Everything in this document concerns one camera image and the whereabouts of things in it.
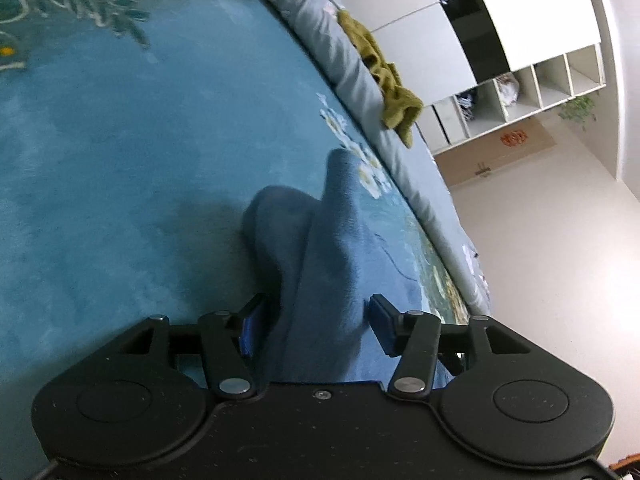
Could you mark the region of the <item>blue fleece garment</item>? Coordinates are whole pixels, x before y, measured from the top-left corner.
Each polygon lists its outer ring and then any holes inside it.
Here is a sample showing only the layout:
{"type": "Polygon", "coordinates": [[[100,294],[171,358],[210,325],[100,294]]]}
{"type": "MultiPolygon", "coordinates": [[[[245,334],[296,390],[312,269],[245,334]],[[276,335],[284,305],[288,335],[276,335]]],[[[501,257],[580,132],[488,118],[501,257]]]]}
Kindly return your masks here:
{"type": "Polygon", "coordinates": [[[367,317],[381,294],[401,311],[424,295],[416,272],[395,261],[361,209],[358,160],[344,148],[326,160],[321,197],[267,186],[244,211],[242,234],[258,283],[277,299],[277,318],[256,361],[261,382],[387,386],[386,356],[367,317]]]}

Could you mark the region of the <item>white open shelf unit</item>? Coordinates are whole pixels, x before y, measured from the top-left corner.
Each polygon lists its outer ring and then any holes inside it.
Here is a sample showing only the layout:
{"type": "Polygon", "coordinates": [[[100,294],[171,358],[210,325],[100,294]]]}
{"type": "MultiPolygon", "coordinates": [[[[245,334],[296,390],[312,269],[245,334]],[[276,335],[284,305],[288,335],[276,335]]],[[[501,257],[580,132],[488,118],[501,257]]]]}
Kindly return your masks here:
{"type": "Polygon", "coordinates": [[[605,86],[601,46],[593,44],[448,96],[424,110],[416,132],[439,154],[605,86]]]}

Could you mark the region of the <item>brown wooden door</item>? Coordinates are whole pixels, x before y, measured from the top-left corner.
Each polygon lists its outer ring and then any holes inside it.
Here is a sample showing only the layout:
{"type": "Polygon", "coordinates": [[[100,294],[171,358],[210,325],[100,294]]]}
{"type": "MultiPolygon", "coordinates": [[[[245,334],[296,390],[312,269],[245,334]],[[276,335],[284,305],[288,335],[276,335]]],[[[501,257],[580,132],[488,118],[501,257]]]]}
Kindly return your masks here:
{"type": "Polygon", "coordinates": [[[536,118],[527,118],[516,124],[469,140],[435,156],[435,162],[448,188],[488,177],[497,170],[520,162],[555,146],[555,140],[536,118]],[[507,148],[500,136],[513,129],[522,129],[528,140],[515,148],[507,148]]]}

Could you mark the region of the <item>olive green sweater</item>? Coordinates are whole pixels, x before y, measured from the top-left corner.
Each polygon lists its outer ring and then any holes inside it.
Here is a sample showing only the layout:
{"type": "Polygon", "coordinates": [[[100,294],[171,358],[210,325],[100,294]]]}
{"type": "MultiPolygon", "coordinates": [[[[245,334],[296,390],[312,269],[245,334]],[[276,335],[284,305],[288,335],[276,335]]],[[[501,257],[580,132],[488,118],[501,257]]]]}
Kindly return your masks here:
{"type": "Polygon", "coordinates": [[[424,103],[404,86],[396,66],[386,61],[380,46],[366,26],[346,10],[337,12],[337,23],[358,51],[361,61],[382,94],[382,123],[387,129],[396,132],[406,148],[412,148],[411,128],[422,114],[424,103]]]}

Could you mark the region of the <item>red door decoration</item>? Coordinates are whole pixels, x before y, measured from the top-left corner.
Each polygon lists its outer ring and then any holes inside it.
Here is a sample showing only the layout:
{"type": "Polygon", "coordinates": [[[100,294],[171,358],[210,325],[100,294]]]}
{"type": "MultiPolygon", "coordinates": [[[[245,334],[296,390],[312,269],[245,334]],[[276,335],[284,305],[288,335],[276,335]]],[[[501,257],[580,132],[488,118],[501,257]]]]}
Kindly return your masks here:
{"type": "Polygon", "coordinates": [[[500,141],[507,148],[515,148],[516,146],[524,144],[527,140],[528,140],[528,135],[522,129],[513,129],[503,133],[500,136],[500,141]]]}

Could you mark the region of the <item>teal floral bed sheet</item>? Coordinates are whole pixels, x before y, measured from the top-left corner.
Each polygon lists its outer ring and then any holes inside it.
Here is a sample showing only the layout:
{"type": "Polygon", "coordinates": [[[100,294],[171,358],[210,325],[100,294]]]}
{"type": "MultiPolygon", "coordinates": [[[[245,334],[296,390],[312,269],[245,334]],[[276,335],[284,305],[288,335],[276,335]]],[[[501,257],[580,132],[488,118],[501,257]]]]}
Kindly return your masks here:
{"type": "Polygon", "coordinates": [[[242,213],[319,196],[356,148],[361,208],[427,310],[468,317],[424,229],[265,0],[1,0],[1,474],[44,461],[37,391],[153,314],[254,295],[242,213]]]}

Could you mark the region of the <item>green hanging plant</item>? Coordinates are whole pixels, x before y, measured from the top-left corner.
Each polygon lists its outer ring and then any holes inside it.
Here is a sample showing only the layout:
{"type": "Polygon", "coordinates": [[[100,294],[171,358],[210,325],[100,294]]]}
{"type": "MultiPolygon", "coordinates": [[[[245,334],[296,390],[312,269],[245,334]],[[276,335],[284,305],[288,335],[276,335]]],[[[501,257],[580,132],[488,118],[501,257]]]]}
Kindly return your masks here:
{"type": "Polygon", "coordinates": [[[575,99],[571,99],[563,103],[559,108],[559,118],[572,122],[578,125],[582,131],[587,129],[590,122],[596,122],[597,117],[594,114],[594,107],[596,103],[593,102],[591,96],[576,96],[575,99]]]}

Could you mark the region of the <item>white black sliding wardrobe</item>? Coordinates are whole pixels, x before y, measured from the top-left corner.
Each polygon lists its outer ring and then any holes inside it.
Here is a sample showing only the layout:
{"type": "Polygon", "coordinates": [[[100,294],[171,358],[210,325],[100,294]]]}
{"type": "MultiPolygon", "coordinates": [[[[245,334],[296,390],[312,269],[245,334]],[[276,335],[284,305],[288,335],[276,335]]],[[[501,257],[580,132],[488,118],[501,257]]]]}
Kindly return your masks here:
{"type": "Polygon", "coordinates": [[[342,0],[425,104],[601,40],[591,0],[342,0]]]}

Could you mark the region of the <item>light blue floral duvet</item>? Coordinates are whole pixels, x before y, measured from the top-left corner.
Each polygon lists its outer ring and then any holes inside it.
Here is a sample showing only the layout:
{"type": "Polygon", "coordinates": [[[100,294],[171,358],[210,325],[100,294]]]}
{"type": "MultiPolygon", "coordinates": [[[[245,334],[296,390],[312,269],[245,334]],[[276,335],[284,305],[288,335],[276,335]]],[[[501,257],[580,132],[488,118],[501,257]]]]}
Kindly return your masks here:
{"type": "Polygon", "coordinates": [[[489,314],[480,258],[462,228],[447,185],[426,143],[408,148],[383,125],[383,95],[338,24],[342,0],[268,0],[329,79],[337,97],[382,158],[400,192],[434,244],[473,314],[489,314]]]}

